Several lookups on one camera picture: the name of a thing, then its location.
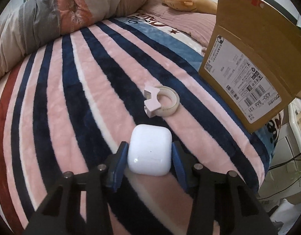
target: barcode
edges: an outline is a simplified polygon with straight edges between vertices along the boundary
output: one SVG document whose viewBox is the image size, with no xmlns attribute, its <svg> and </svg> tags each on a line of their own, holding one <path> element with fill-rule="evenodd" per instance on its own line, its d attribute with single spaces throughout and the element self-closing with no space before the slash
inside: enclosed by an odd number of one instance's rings
<svg viewBox="0 0 301 235">
<path fill-rule="evenodd" d="M 211 69 L 212 69 L 212 65 L 207 62 L 206 65 L 205 65 L 205 69 L 210 72 Z"/>
<path fill-rule="evenodd" d="M 253 92 L 250 94 L 250 96 L 248 96 L 244 102 L 246 103 L 246 105 L 249 107 L 251 105 L 253 105 L 253 103 L 255 101 L 257 101 L 266 91 L 264 90 L 264 88 L 259 85 L 257 88 L 255 88 L 253 90 Z"/>
<path fill-rule="evenodd" d="M 239 99 L 239 97 L 237 96 L 237 93 L 235 93 L 234 90 L 231 89 L 231 87 L 230 87 L 229 85 L 227 85 L 226 88 L 227 88 L 227 90 L 230 91 L 231 95 L 232 95 L 236 100 Z"/>
</svg>

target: black cable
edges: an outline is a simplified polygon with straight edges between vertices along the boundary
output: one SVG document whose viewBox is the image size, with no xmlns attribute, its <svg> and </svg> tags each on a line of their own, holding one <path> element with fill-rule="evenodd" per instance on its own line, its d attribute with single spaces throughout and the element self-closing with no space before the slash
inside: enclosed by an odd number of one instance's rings
<svg viewBox="0 0 301 235">
<path fill-rule="evenodd" d="M 272 196 L 275 196 L 276 194 L 279 194 L 279 193 L 281 193 L 281 192 L 283 192 L 283 191 L 289 189 L 292 185 L 294 185 L 294 184 L 295 184 L 298 180 L 300 180 L 300 179 L 301 179 L 301 176 L 300 176 L 294 183 L 292 183 L 290 186 L 288 186 L 287 188 L 283 189 L 282 191 L 279 191 L 279 192 L 277 192 L 277 193 L 275 193 L 275 194 L 272 194 L 272 195 L 270 195 L 270 196 L 268 196 L 268 197 L 261 198 L 261 199 L 258 199 L 258 200 L 265 200 L 265 199 L 268 199 L 268 198 L 270 198 L 270 197 L 272 197 Z"/>
<path fill-rule="evenodd" d="M 293 160 L 293 161 L 301 161 L 301 159 L 295 159 L 295 160 Z"/>
<path fill-rule="evenodd" d="M 284 162 L 284 163 L 280 163 L 280 164 L 276 164 L 276 165 L 274 165 L 274 166 L 271 166 L 271 167 L 269 168 L 269 170 L 279 168 L 279 167 L 281 167 L 281 166 L 283 166 L 283 165 L 285 165 L 285 164 L 288 164 L 288 163 L 291 162 L 291 161 L 301 161 L 301 160 L 296 160 L 296 158 L 297 158 L 298 156 L 301 156 L 301 152 L 300 152 L 298 155 L 294 156 L 292 159 L 289 159 L 288 161 L 286 161 L 286 162 Z"/>
</svg>

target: white earbuds case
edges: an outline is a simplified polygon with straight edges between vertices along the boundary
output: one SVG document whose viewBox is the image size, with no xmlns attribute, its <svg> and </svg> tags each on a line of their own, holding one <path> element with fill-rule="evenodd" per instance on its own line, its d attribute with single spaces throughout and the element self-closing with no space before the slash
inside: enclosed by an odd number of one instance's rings
<svg viewBox="0 0 301 235">
<path fill-rule="evenodd" d="M 128 166 L 138 174 L 163 176 L 171 168 L 172 135 L 161 126 L 137 125 L 131 135 Z"/>
</svg>

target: pink stripe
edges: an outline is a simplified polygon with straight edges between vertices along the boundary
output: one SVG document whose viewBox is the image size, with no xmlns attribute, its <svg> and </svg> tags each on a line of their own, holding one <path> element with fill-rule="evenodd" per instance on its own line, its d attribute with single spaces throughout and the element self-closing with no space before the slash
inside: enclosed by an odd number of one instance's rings
<svg viewBox="0 0 301 235">
<path fill-rule="evenodd" d="M 54 42 L 53 51 L 47 87 L 50 138 L 61 171 L 70 170 L 79 174 L 88 169 L 75 138 L 63 92 L 62 38 Z"/>
<path fill-rule="evenodd" d="M 82 34 L 75 32 L 71 36 L 77 47 L 77 54 L 85 80 L 108 131 L 117 145 L 121 141 L 129 142 L 135 127 L 132 117 L 126 110 L 122 100 L 114 92 L 101 68 L 95 62 L 89 48 L 85 46 L 86 43 Z M 153 200 L 156 201 L 161 210 L 169 216 L 173 223 L 185 231 L 189 221 L 192 200 L 183 192 L 174 177 L 171 174 L 161 178 L 137 174 L 133 176 L 137 178 L 139 184 L 146 188 Z"/>
<path fill-rule="evenodd" d="M 265 176 L 263 163 L 246 135 L 222 108 L 222 106 L 201 85 L 199 85 L 196 80 L 189 76 L 185 70 L 181 69 L 174 62 L 152 49 L 143 41 L 139 40 L 134 34 L 122 29 L 108 20 L 103 21 L 103 23 L 124 36 L 127 40 L 135 44 L 156 62 L 162 65 L 162 67 L 171 72 L 201 101 L 201 103 L 203 103 L 214 114 L 214 116 L 231 134 L 244 155 L 249 159 L 257 173 L 259 184 L 261 184 Z"/>
<path fill-rule="evenodd" d="M 14 90 L 12 91 L 12 96 L 9 102 L 9 107 L 7 111 L 7 116 L 6 116 L 6 122 L 5 122 L 5 128 L 4 128 L 4 140 L 3 140 L 3 145 L 4 145 L 4 158 L 5 158 L 5 163 L 6 163 L 6 169 L 7 169 L 7 182 L 8 182 L 8 188 L 9 188 L 9 193 L 10 197 L 12 199 L 12 204 L 14 205 L 15 211 L 19 217 L 19 220 L 22 224 L 23 227 L 26 227 L 28 224 L 28 220 L 26 218 L 26 215 L 23 211 L 19 195 L 17 192 L 17 189 L 15 187 L 15 179 L 13 175 L 13 170 L 12 170 L 12 150 L 11 150 L 11 126 L 12 126 L 12 117 L 13 117 L 13 111 L 15 108 L 15 101 L 18 95 L 18 91 L 20 88 L 20 84 L 22 81 L 23 73 L 26 68 L 27 62 L 29 60 L 29 56 L 27 56 L 18 73 L 17 80 L 15 82 Z"/>
<path fill-rule="evenodd" d="M 83 217 L 83 219 L 86 220 L 86 191 L 81 192 L 80 214 Z"/>
<path fill-rule="evenodd" d="M 21 118 L 19 127 L 20 155 L 22 156 L 22 168 L 26 180 L 26 187 L 34 209 L 46 196 L 46 189 L 37 162 L 34 137 L 33 137 L 33 105 L 37 86 L 37 79 L 40 66 L 44 57 L 45 47 L 37 51 L 31 74 L 27 83 L 26 93 L 21 108 Z"/>
<path fill-rule="evenodd" d="M 144 91 L 146 84 L 161 85 L 148 70 L 123 51 L 99 27 L 91 26 L 89 29 L 101 41 L 110 57 L 120 65 L 141 92 Z M 237 171 L 229 156 L 182 105 L 179 106 L 175 114 L 165 118 L 165 120 L 188 149 L 210 170 L 221 173 L 227 173 L 229 170 Z"/>
</svg>

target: pink pillow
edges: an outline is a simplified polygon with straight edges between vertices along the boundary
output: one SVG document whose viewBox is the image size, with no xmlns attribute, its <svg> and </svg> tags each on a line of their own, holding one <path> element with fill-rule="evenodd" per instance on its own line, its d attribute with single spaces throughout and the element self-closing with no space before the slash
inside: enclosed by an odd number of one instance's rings
<svg viewBox="0 0 301 235">
<path fill-rule="evenodd" d="M 212 31 L 216 24 L 215 15 L 176 11 L 161 3 L 160 0 L 148 0 L 138 10 L 138 13 L 151 16 L 161 23 L 186 32 L 205 49 L 208 47 Z"/>
</svg>

